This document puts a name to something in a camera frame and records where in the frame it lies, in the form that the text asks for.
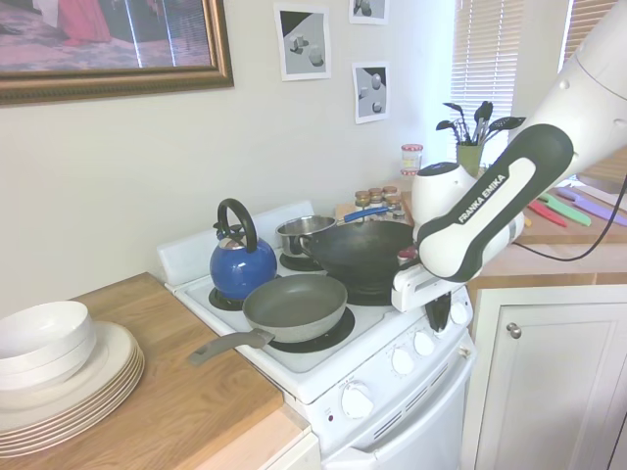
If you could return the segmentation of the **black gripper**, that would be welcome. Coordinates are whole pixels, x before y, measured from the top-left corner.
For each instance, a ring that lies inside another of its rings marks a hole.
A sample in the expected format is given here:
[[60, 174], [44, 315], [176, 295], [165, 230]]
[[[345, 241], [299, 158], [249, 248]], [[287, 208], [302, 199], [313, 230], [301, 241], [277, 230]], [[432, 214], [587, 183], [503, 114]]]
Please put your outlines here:
[[429, 302], [425, 306], [429, 316], [429, 324], [435, 333], [443, 334], [449, 323], [449, 313], [451, 308], [451, 294], [447, 293]]

